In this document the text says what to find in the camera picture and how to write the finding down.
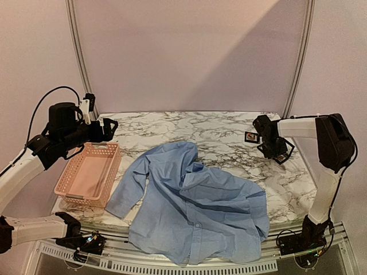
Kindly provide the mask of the orange portrait round brooch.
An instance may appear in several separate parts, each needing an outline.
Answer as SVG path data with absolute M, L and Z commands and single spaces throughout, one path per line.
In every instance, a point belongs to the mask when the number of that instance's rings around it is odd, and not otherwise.
M 248 133 L 248 134 L 247 134 L 247 139 L 248 139 L 248 140 L 252 140 L 252 141 L 254 141 L 254 140 L 256 140 L 256 139 L 257 139 L 257 137 L 256 137 L 256 135 L 254 135 L 253 133 Z

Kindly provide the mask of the blue button-up shirt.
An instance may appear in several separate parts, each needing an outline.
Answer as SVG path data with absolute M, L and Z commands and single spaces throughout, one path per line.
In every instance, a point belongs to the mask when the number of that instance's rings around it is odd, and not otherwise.
M 158 226 L 200 223 L 210 246 L 241 234 L 254 244 L 270 228 L 266 192 L 256 183 L 197 161 L 191 142 L 167 143 L 139 156 L 126 170 L 106 210 L 125 218 L 136 203 L 134 237 L 157 237 Z

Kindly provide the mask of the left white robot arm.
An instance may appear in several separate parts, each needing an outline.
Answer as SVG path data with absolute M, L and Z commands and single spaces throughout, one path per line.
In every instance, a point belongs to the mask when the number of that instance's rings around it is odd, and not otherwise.
M 1 172 L 1 209 L 35 177 L 48 170 L 59 158 L 71 159 L 70 150 L 84 149 L 87 142 L 109 142 L 118 122 L 109 118 L 92 121 L 89 101 L 57 103 L 49 107 L 48 123 L 41 134 L 25 145 L 19 155 Z M 106 239 L 99 233 L 87 237 L 81 224 L 66 212 L 28 221 L 1 216 L 1 253 L 20 243 L 53 238 L 57 245 L 92 254 L 101 254 Z

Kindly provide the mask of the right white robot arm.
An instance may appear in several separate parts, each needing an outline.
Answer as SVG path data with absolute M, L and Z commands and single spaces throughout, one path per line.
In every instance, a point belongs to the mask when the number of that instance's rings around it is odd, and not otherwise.
M 306 221 L 327 224 L 346 169 L 357 158 L 357 145 L 339 113 L 271 120 L 260 115 L 253 121 L 262 144 L 257 149 L 267 159 L 281 165 L 289 160 L 294 146 L 287 138 L 315 139 L 318 159 L 323 166 L 317 193 Z

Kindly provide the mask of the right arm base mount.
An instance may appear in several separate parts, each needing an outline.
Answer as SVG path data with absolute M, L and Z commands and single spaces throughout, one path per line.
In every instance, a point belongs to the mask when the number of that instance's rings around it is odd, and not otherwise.
M 307 252 L 309 261 L 316 261 L 331 247 L 335 234 L 332 221 L 314 225 L 303 225 L 301 233 L 285 229 L 276 237 L 276 245 L 282 256 Z

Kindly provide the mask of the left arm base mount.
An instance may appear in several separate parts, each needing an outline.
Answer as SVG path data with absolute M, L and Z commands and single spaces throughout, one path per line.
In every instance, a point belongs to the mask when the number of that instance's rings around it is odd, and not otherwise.
M 89 254 L 102 255 L 106 238 L 98 231 L 85 234 L 75 231 L 68 233 L 64 238 L 56 238 L 56 244 L 73 249 L 72 259 L 77 262 L 86 263 Z

